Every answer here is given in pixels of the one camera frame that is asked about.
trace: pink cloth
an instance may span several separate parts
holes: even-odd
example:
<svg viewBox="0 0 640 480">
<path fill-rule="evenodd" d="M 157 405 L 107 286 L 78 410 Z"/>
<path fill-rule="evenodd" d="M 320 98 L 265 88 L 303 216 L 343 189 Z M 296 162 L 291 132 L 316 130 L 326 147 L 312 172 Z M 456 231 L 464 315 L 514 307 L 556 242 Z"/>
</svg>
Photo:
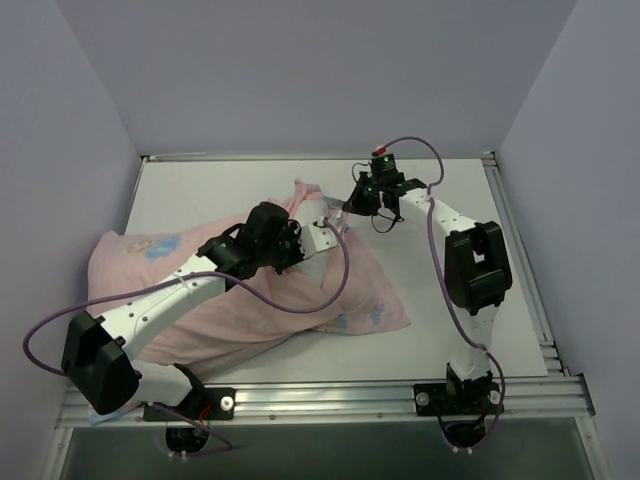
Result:
<svg viewBox="0 0 640 480">
<path fill-rule="evenodd" d="M 295 215 L 305 200 L 322 199 L 320 188 L 296 181 L 292 199 L 280 203 Z M 89 261 L 89 298 L 138 290 L 160 282 L 178 269 L 211 237 L 244 222 L 238 215 L 173 235 L 102 236 Z M 351 271 L 346 288 L 334 304 L 307 315 L 281 312 L 244 289 L 233 288 L 184 315 L 158 335 L 139 360 L 159 364 L 182 363 L 197 375 L 211 375 L 237 365 L 303 330 L 342 334 L 386 332 L 409 325 L 409 319 L 380 264 L 357 237 L 345 228 L 343 238 Z M 344 260 L 332 251 L 322 285 L 295 269 L 277 275 L 261 268 L 251 278 L 254 288 L 273 301 L 294 308 L 319 305 L 337 290 Z M 97 305 L 99 315 L 124 302 Z"/>
</svg>

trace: white table surface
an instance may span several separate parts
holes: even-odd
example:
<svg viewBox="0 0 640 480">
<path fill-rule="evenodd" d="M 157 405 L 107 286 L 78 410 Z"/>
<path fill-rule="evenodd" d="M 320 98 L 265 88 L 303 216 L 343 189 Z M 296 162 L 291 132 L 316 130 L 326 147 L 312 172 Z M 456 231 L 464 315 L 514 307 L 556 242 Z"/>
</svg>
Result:
<svg viewBox="0 0 640 480">
<path fill-rule="evenodd" d="M 463 215 L 499 222 L 480 160 L 446 160 L 446 177 L 434 192 Z M 348 160 L 256 160 L 148 163 L 144 166 L 126 233 L 177 232 L 246 212 L 269 197 L 293 194 L 294 180 L 319 184 L 346 199 L 353 189 Z M 407 178 L 437 178 L 433 160 L 399 160 Z M 450 339 L 456 335 L 439 291 L 424 232 L 400 224 L 377 234 L 368 218 L 349 225 L 376 255 L 411 319 L 389 333 L 343 336 L 304 332 L 225 373 L 224 383 L 332 382 L 444 377 Z M 525 303 L 514 283 L 494 327 L 492 351 L 508 377 L 547 375 Z"/>
</svg>

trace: white wall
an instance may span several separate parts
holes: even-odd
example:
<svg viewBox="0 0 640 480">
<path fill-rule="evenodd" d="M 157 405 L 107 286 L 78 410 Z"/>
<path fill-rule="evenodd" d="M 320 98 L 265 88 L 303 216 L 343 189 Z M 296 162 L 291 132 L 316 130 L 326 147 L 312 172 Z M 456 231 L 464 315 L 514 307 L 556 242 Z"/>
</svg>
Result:
<svg viewBox="0 0 640 480">
<path fill-rule="evenodd" d="M 499 165 L 614 478 L 640 456 L 640 2 L 579 0 Z"/>
<path fill-rule="evenodd" d="M 53 0 L 0 6 L 0 477 L 36 478 L 63 382 L 23 357 L 26 330 L 85 296 L 99 235 L 122 226 L 139 159 Z M 35 342 L 60 360 L 62 321 Z"/>
<path fill-rule="evenodd" d="M 58 3 L 141 153 L 361 154 L 420 133 L 473 158 L 575 0 Z"/>
</svg>

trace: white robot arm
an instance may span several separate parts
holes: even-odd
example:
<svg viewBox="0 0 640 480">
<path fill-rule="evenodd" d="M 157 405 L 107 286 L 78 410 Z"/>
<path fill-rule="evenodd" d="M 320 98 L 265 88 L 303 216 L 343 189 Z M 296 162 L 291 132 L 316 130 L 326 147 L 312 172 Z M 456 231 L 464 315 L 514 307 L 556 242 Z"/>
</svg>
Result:
<svg viewBox="0 0 640 480">
<path fill-rule="evenodd" d="M 323 225 L 327 219 L 316 216 L 311 222 L 309 215 L 305 219 L 308 223 L 301 225 L 290 220 L 286 210 L 263 202 L 245 224 L 208 240 L 159 283 L 173 281 L 173 285 L 97 318 L 86 311 L 76 315 L 67 331 L 62 371 L 99 414 L 127 402 L 158 402 L 197 418 L 206 398 L 196 376 L 183 365 L 141 362 L 137 356 L 189 310 L 231 288 L 230 278 L 248 279 L 265 266 L 278 273 L 294 265 L 304 269 L 306 260 L 337 245 L 335 227 Z"/>
<path fill-rule="evenodd" d="M 430 197 L 423 182 L 406 180 L 397 170 L 391 153 L 374 152 L 369 166 L 369 172 L 360 172 L 343 210 L 370 216 L 386 207 L 395 215 L 392 227 L 402 219 L 425 233 L 431 231 L 429 246 L 437 251 L 444 272 L 439 281 L 451 299 L 460 333 L 450 349 L 440 405 L 430 409 L 442 415 L 486 413 L 492 408 L 488 399 L 498 394 L 487 355 L 493 323 L 513 283 L 502 230 L 495 222 L 479 223 Z"/>
</svg>

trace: screw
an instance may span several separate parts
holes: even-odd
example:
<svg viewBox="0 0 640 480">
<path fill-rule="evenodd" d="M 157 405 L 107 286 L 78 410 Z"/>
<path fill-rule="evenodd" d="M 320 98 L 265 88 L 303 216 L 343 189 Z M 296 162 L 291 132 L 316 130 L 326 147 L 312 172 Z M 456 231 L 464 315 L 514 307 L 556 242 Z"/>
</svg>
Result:
<svg viewBox="0 0 640 480">
<path fill-rule="evenodd" d="M 231 397 L 222 397 L 222 400 L 220 400 L 220 408 L 222 408 L 223 412 L 230 412 L 233 405 L 234 401 Z"/>
<path fill-rule="evenodd" d="M 429 395 L 427 395 L 425 392 L 420 392 L 418 395 L 416 395 L 416 403 L 420 407 L 426 407 L 427 405 L 429 405 Z"/>
<path fill-rule="evenodd" d="M 498 392 L 497 390 L 491 390 L 491 393 L 489 394 L 489 401 L 494 405 L 499 404 L 500 403 L 500 392 Z"/>
</svg>

